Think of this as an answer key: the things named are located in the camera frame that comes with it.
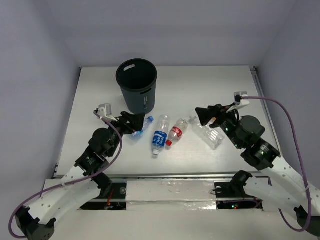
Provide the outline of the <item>small blue cap bottle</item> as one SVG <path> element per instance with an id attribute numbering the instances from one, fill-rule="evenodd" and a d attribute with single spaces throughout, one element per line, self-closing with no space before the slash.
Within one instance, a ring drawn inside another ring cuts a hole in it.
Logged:
<path id="1" fill-rule="evenodd" d="M 152 116 L 149 116 L 149 117 L 145 118 L 144 122 L 143 122 L 142 129 L 140 131 L 136 131 L 136 132 L 132 133 L 131 137 L 133 139 L 140 138 L 153 122 L 154 122 L 154 118 Z"/>

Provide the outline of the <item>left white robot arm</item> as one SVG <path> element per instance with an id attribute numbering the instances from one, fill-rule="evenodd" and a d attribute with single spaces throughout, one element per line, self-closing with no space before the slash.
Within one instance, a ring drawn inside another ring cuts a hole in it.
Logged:
<path id="1" fill-rule="evenodd" d="M 112 180 L 104 174 L 119 157 L 123 136 L 141 131 L 145 114 L 121 112 L 119 117 L 93 112 L 107 124 L 97 129 L 84 153 L 75 161 L 60 183 L 35 194 L 38 199 L 21 203 L 10 217 L 22 231 L 23 239 L 48 240 L 62 219 L 88 201 L 110 194 Z"/>

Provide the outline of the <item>blue label clear bottle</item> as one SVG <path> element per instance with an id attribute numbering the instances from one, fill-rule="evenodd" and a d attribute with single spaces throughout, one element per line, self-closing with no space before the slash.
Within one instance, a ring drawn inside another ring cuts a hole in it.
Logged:
<path id="1" fill-rule="evenodd" d="M 164 149 L 169 132 L 171 118 L 168 115 L 160 115 L 155 126 L 151 149 L 152 155 L 157 158 Z"/>

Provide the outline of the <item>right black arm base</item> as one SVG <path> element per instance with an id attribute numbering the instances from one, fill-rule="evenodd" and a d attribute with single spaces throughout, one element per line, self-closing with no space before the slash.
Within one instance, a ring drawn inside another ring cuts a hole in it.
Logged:
<path id="1" fill-rule="evenodd" d="M 240 170 L 229 182 L 217 182 L 210 194 L 215 196 L 218 210 L 263 209 L 262 200 L 247 195 L 244 190 L 246 181 L 253 176 Z"/>

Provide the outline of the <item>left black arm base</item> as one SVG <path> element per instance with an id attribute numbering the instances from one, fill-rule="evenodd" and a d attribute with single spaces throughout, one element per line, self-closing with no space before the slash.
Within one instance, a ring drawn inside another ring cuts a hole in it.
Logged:
<path id="1" fill-rule="evenodd" d="M 97 198 L 97 209 L 106 211 L 126 210 L 127 182 L 122 179 L 113 179 L 106 192 Z"/>

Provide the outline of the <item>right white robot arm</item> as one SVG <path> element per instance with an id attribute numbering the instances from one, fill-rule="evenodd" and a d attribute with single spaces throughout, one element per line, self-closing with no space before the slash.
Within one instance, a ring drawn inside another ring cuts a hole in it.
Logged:
<path id="1" fill-rule="evenodd" d="M 270 143 L 262 139 L 265 128 L 251 115 L 239 116 L 234 105 L 217 104 L 195 109 L 202 126 L 221 128 L 239 150 L 244 161 L 283 188 L 264 184 L 240 170 L 229 187 L 235 196 L 252 196 L 268 201 L 294 218 L 301 231 L 320 236 L 320 189 L 306 181 Z"/>

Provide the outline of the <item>clear ribbed unlabelled bottle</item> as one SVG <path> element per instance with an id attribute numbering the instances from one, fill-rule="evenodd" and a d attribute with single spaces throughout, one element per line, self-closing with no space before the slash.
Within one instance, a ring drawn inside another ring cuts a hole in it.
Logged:
<path id="1" fill-rule="evenodd" d="M 194 133 L 212 150 L 216 150 L 224 140 L 224 136 L 209 125 L 202 126 L 197 116 L 190 116 L 189 123 Z"/>

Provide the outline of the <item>red label clear bottle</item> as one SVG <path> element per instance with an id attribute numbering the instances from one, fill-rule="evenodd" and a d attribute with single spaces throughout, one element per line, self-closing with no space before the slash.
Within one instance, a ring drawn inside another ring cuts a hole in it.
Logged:
<path id="1" fill-rule="evenodd" d="M 177 144 L 182 138 L 183 134 L 186 132 L 189 123 L 186 119 L 180 118 L 175 125 L 171 128 L 168 133 L 167 140 L 165 142 L 166 147 L 170 149 L 175 144 Z"/>

